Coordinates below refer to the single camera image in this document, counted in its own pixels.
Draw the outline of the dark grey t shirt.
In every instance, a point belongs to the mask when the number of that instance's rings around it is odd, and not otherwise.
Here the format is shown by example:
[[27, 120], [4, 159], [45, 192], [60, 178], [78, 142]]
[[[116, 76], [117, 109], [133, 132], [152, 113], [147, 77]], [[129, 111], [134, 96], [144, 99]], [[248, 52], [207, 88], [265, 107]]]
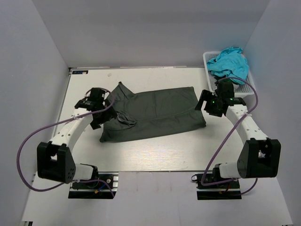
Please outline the dark grey t shirt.
[[133, 93], [122, 82], [109, 94], [117, 118], [103, 124], [100, 142], [168, 136], [206, 127], [193, 87]]

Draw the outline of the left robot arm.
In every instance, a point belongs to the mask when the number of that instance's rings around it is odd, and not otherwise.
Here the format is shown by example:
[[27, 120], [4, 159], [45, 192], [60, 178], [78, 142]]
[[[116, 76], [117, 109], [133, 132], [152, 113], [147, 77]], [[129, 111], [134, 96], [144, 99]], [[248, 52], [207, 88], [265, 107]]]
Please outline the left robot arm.
[[47, 143], [38, 145], [38, 176], [66, 184], [74, 180], [93, 180], [96, 167], [75, 163], [72, 150], [87, 126], [98, 129], [104, 122], [117, 117], [112, 105], [107, 99], [80, 100], [62, 129]]

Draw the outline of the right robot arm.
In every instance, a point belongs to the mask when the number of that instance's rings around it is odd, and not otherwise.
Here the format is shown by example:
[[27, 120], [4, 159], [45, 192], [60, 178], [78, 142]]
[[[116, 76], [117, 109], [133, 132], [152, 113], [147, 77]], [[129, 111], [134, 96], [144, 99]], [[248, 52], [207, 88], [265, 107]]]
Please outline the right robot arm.
[[209, 178], [206, 177], [206, 173], [203, 174], [201, 185], [214, 186], [240, 178], [277, 176], [281, 144], [259, 129], [242, 98], [234, 97], [233, 92], [217, 96], [203, 90], [195, 109], [204, 109], [217, 117], [226, 116], [233, 124], [230, 132], [237, 131], [244, 144], [236, 161], [217, 164]]

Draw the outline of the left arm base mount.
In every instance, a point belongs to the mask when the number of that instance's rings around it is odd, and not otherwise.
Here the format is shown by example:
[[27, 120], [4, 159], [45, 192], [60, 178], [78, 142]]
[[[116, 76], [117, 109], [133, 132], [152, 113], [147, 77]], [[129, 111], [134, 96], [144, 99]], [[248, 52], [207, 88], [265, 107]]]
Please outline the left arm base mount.
[[98, 178], [101, 181], [89, 183], [71, 183], [69, 199], [91, 199], [91, 200], [111, 200], [114, 198], [119, 181], [118, 172], [99, 172]]

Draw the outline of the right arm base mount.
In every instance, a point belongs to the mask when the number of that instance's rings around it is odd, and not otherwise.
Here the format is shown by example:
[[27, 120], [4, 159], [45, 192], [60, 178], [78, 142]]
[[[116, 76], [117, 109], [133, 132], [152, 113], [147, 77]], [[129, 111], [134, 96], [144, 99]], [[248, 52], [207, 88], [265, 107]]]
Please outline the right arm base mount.
[[196, 183], [197, 200], [240, 200], [242, 199], [240, 184], [238, 181], [232, 181], [225, 184], [203, 186], [201, 178], [203, 174], [194, 174], [191, 181]]

